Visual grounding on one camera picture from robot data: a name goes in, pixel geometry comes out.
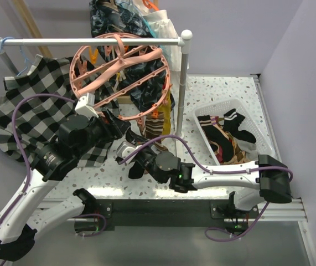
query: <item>speckled table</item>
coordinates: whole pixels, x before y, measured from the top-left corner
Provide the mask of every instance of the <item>speckled table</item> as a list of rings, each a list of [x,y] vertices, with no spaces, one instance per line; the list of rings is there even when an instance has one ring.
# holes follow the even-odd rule
[[[260,129],[268,137],[261,104],[257,95],[253,78],[232,78],[214,76],[190,76],[191,88],[186,91],[185,111],[183,121],[183,133],[189,147],[195,153],[196,158],[205,165],[212,165],[213,160],[208,152],[200,132],[192,117],[192,111],[213,100],[224,100],[238,97],[244,101],[249,113]],[[174,96],[178,86],[174,84]],[[133,105],[121,105],[121,113],[126,115],[138,113]],[[138,132],[135,123],[132,129]],[[131,165],[119,166],[115,162],[116,149],[121,141],[115,141],[108,153],[108,159],[101,167],[76,168],[68,173],[68,176],[60,182],[48,195],[47,199],[65,199],[77,188],[85,188],[96,198],[114,199],[222,199],[228,198],[229,191],[233,188],[216,187],[199,191],[190,191],[186,194],[176,193],[168,189],[168,184],[157,184],[150,175],[144,175],[139,180],[130,180],[128,170]],[[164,140],[166,147],[175,151],[174,140]]]

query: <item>black and white plaid shirt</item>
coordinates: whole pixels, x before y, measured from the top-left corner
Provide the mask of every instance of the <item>black and white plaid shirt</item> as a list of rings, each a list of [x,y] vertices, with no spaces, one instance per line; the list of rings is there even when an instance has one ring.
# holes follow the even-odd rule
[[[29,96],[39,93],[58,94],[75,100],[69,83],[69,66],[72,58],[52,59],[37,55],[34,64],[27,74],[4,78],[6,93],[0,98],[0,148],[11,158],[23,162],[20,150],[17,148],[12,130],[12,114],[16,105]],[[88,70],[94,66],[87,62]],[[97,76],[92,76],[83,82],[89,84]],[[105,88],[95,92],[96,101],[113,94],[109,83]],[[119,114],[119,105],[112,101],[106,107],[113,114]],[[57,132],[59,125],[66,118],[75,114],[75,104],[57,98],[34,98],[20,107],[17,113],[17,133],[22,146],[32,162]],[[111,144],[96,146],[83,155],[78,167],[100,166],[106,159]]]

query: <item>laundry basket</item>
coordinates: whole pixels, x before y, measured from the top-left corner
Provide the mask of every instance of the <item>laundry basket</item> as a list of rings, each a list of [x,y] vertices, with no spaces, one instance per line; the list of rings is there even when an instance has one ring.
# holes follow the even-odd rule
[[[204,142],[207,145],[209,152],[211,153],[211,156],[212,156],[214,162],[217,165],[220,165],[218,160],[217,160],[217,157],[215,156],[211,146],[208,143],[206,135],[204,134],[204,131],[203,131],[202,127],[200,126],[197,117],[201,116],[201,115],[211,115],[211,116],[224,117],[224,114],[233,108],[236,109],[236,112],[245,116],[245,120],[239,126],[239,130],[247,130],[255,136],[256,149],[257,149],[258,154],[267,154],[267,155],[274,157],[275,156],[274,148],[271,146],[269,141],[267,141],[265,135],[257,127],[256,123],[251,119],[251,116],[248,113],[248,111],[246,110],[242,101],[239,100],[238,98],[231,98],[229,100],[224,100],[224,101],[214,101],[213,103],[211,103],[209,105],[204,105],[204,106],[201,106],[199,108],[196,108],[193,112],[193,118],[197,124],[197,127],[201,133],[201,136],[202,136]]]

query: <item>purple cable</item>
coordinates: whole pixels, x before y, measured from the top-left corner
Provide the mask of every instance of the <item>purple cable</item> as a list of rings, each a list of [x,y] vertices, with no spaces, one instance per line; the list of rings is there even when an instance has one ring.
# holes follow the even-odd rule
[[[190,154],[191,158],[193,159],[193,161],[196,163],[196,165],[198,165],[198,167],[200,167],[203,171],[205,172],[209,172],[210,170],[208,170],[206,167],[204,167],[202,164],[199,163],[199,161],[197,161],[197,159],[195,158],[195,156],[193,155],[190,147],[187,145],[187,143],[180,137],[178,136],[174,136],[174,135],[167,135],[167,136],[159,136],[156,137],[154,139],[149,140],[148,142],[144,143],[141,147],[139,147],[138,149],[136,149],[135,151],[133,151],[130,155],[128,155],[125,159],[123,159],[121,162],[119,162],[118,164],[121,165],[123,163],[125,163],[127,160],[129,160],[132,156],[134,156],[135,154],[137,154],[138,152],[140,152],[141,150],[143,150],[145,147],[149,146],[150,144],[161,140],[161,139],[165,139],[165,138],[173,138],[173,139],[177,139],[179,140],[187,149],[188,153]],[[280,166],[264,166],[264,167],[258,167],[258,168],[252,168],[250,169],[250,172],[255,172],[255,171],[261,171],[261,170],[280,170],[280,171],[284,171],[289,173],[289,181],[291,181],[293,179],[293,172],[285,167],[280,167]],[[225,175],[225,174],[230,174],[230,175],[234,175],[234,174],[238,174],[238,173],[247,173],[246,170],[239,170],[239,171],[229,171],[229,172],[223,172],[223,171],[212,171],[212,173],[215,173],[217,175]],[[221,228],[216,228],[216,227],[209,227],[205,230],[205,235],[208,239],[212,240],[212,241],[216,241],[216,242],[230,242],[230,241],[234,241],[237,240],[243,236],[245,236],[257,223],[257,221],[261,218],[261,216],[263,215],[263,213],[265,212],[267,206],[269,205],[269,202],[267,202],[264,206],[264,208],[262,209],[262,211],[260,212],[260,214],[256,217],[255,221],[250,225],[250,227],[243,232],[242,234],[236,236],[233,235],[235,237],[230,238],[230,239],[216,239],[213,237],[210,237],[207,232],[209,230],[217,230],[217,231],[221,231],[221,232],[225,232],[225,230],[221,229]]]
[[[60,96],[60,95],[56,95],[56,94],[49,94],[49,93],[41,93],[41,94],[35,94],[33,96],[27,97],[25,99],[23,99],[22,101],[20,101],[18,103],[18,105],[15,107],[14,111],[13,111],[13,115],[12,115],[12,129],[13,129],[13,135],[15,138],[15,142],[20,150],[21,155],[24,158],[25,161],[25,165],[26,165],[26,170],[27,170],[27,175],[26,175],[26,182],[25,185],[22,189],[22,192],[25,192],[26,189],[28,188],[29,184],[30,184],[30,180],[31,180],[31,168],[30,168],[30,162],[28,160],[28,158],[26,157],[26,153],[24,151],[24,148],[22,148],[19,136],[16,132],[16,126],[15,126],[15,120],[16,120],[16,114],[20,109],[20,106],[22,106],[24,103],[26,103],[28,100],[33,99],[33,98],[37,98],[37,97],[55,97],[58,99],[62,99],[62,100],[66,100],[66,101],[70,101],[72,103],[74,103],[74,100]],[[15,200],[12,202],[12,204],[7,208],[7,210],[3,213],[3,215],[0,217],[0,225],[2,224],[2,222],[4,221],[4,219],[8,216],[9,212],[11,212],[11,210],[14,208],[14,206],[19,202],[19,200],[21,199],[22,195],[18,195]]]
[[[100,231],[98,231],[96,233],[93,233],[93,234],[82,234],[81,236],[83,236],[83,237],[98,236],[99,234],[101,234],[106,229],[106,218],[104,216],[102,216],[101,214],[98,214],[98,213],[82,214],[82,215],[76,216],[75,218],[84,218],[84,217],[89,217],[89,216],[96,216],[96,217],[100,217],[101,219],[103,219],[103,227],[101,228]]]

